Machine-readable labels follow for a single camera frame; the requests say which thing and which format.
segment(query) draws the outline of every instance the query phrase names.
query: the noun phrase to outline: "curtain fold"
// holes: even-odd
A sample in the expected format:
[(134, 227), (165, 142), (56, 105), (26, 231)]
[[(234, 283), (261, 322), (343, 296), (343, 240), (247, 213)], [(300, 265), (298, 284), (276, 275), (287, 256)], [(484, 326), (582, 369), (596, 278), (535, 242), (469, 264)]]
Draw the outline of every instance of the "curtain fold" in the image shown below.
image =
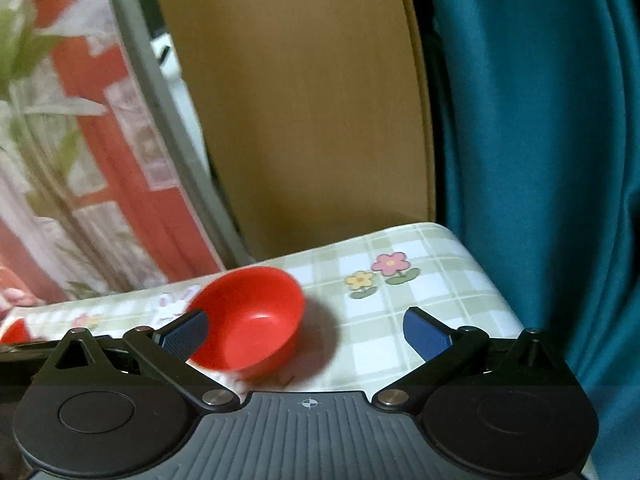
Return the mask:
[[(433, 6), (444, 55), (438, 63), (426, 49), (431, 92), (445, 110), (437, 133), (446, 168), (441, 221), (524, 325), (546, 327), (564, 349), (600, 416), (594, 456), (601, 478), (637, 480), (640, 40), (633, 1)], [(427, 32), (425, 44), (434, 35)]]

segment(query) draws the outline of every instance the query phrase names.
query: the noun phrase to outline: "table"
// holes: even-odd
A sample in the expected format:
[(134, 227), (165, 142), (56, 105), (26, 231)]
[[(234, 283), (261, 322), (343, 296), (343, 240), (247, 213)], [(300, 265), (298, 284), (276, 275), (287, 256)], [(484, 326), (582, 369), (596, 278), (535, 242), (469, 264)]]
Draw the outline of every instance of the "table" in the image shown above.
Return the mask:
[[(492, 337), (516, 337), (523, 328), (467, 250), (437, 224), (390, 228), (261, 265), (284, 269), (301, 283), (306, 313), (295, 357), (270, 378), (241, 383), (202, 370), (241, 396), (260, 388), (363, 390), (371, 397), (423, 362), (402, 337), (402, 316), (410, 306), (454, 328), (479, 326)], [(121, 337), (134, 326), (158, 328), (175, 319), (215, 278), (16, 308), (3, 326), (24, 317), (36, 337), (62, 338), (73, 326), (87, 326), (94, 335)]]

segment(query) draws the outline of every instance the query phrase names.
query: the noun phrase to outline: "green and white plaid tablecloth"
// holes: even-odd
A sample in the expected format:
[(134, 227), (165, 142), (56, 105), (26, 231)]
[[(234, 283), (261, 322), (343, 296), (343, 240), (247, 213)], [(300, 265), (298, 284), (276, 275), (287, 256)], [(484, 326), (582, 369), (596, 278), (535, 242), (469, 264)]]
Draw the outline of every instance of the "green and white plaid tablecloth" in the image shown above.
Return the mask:
[[(374, 268), (387, 274), (396, 267), (403, 270), (384, 276), (371, 270), (376, 263)], [(437, 224), (386, 229), (263, 264), (290, 272), (302, 284), (306, 314), (295, 358), (273, 377), (241, 384), (206, 372), (240, 394), (259, 387), (353, 389), (371, 396), (422, 363), (402, 337), (402, 316), (414, 305), (449, 326), (476, 325), (494, 337), (515, 337), (522, 329), (466, 249)], [(157, 328), (179, 316), (213, 279), (203, 276), (130, 294), (17, 308), (4, 326), (24, 317), (35, 337), (62, 338), (79, 325), (94, 335), (120, 337), (134, 326)]]

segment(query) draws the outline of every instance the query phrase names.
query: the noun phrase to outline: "red object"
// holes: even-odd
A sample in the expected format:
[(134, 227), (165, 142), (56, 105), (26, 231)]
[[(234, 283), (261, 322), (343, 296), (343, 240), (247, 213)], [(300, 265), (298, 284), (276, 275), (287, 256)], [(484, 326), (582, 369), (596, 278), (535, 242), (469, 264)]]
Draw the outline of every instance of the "red object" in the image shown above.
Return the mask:
[(193, 361), (249, 379), (273, 372), (291, 357), (305, 296), (283, 270), (247, 267), (209, 283), (188, 310), (197, 308), (209, 316), (209, 335)]
[(27, 343), (29, 341), (31, 341), (31, 334), (23, 318), (16, 319), (0, 337), (0, 343), (4, 344)]

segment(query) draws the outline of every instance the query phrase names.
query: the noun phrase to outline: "wooden door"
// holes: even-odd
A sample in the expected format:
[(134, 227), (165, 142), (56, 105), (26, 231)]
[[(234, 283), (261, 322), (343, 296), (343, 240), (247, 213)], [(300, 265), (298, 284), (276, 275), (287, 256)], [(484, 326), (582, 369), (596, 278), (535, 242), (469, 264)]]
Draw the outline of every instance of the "wooden door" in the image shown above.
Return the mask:
[(160, 0), (258, 259), (433, 219), (410, 0)]

